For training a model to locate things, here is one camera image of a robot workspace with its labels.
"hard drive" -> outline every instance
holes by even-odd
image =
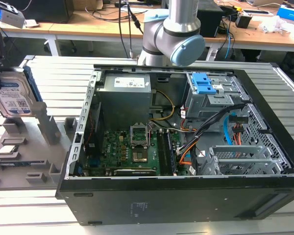
[[[6,118],[33,117],[33,105],[42,101],[29,67],[0,69],[0,110]]]

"green motherboard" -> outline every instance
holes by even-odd
[[[140,130],[133,132],[132,139],[135,141],[148,141],[148,148],[142,146],[131,146],[130,131],[105,131],[102,145],[102,155],[90,156],[86,168],[89,176],[113,176],[115,170],[152,170],[156,176],[167,175],[163,173],[161,161],[165,146],[161,140],[162,134],[159,131],[150,131],[149,134],[142,133]],[[172,152],[180,145],[180,138],[177,132],[170,132]]]

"metal table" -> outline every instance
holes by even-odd
[[[56,121],[78,117],[93,64],[134,65],[129,59],[36,56],[28,61]],[[193,66],[243,69],[294,138],[294,83],[267,63],[205,62]],[[0,137],[4,128],[0,126]],[[264,220],[81,227],[55,190],[0,191],[0,233],[79,234],[294,234],[294,201]]]

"blue cable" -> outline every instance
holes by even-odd
[[[230,138],[229,132],[227,131],[227,121],[229,120],[229,116],[227,116],[223,121],[223,132],[226,138],[226,141],[229,145],[232,145],[232,140]]]
[[[228,38],[229,38],[229,43],[228,43],[228,45],[227,45],[227,52],[226,52],[226,55],[225,55],[225,59],[227,58],[227,56],[228,56],[228,54],[229,54],[229,51],[230,51],[230,45],[231,45],[231,38],[230,38],[230,24],[231,23],[229,23],[229,26],[228,26],[228,28],[227,28],[227,36],[228,36]]]

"workbench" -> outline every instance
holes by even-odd
[[[237,5],[249,9],[257,9],[251,7],[246,2],[219,2],[219,5]],[[276,14],[278,8],[260,7],[261,10],[267,10]],[[117,8],[107,8],[101,11],[103,18],[113,19],[118,17]],[[137,16],[140,22],[143,21],[144,15]],[[93,41],[102,42],[120,42],[119,26],[117,23],[110,23],[97,20],[89,15],[86,11],[74,11],[70,21],[67,24],[59,23],[39,23],[37,28],[19,29],[6,24],[1,24],[1,27],[9,37],[21,38],[41,38],[49,41],[51,54],[53,56],[61,55],[58,40],[81,40],[89,42],[89,51],[93,50]],[[257,50],[273,50],[273,51],[294,51],[294,40],[291,39],[289,33],[264,33],[259,28],[259,21],[250,21],[247,29],[236,28],[235,23],[231,24],[230,32],[235,37],[233,48],[239,49],[257,49]],[[125,41],[129,40],[128,23],[122,25],[122,34]],[[142,44],[143,36],[141,32],[132,23],[132,40]],[[217,35],[216,38],[205,38],[206,46],[209,47],[209,52],[206,60],[213,61],[218,48],[221,47],[225,40],[225,35]]]
[[[94,64],[135,65],[130,59],[35,56],[23,61],[31,67],[38,89],[56,121],[79,117]],[[242,69],[294,139],[294,83],[280,68],[268,63],[205,62],[192,66]],[[24,118],[24,121],[35,121]],[[0,126],[0,137],[4,128]],[[264,220],[81,227],[55,190],[0,191],[0,233],[58,234],[287,234],[294,232],[294,201]]]

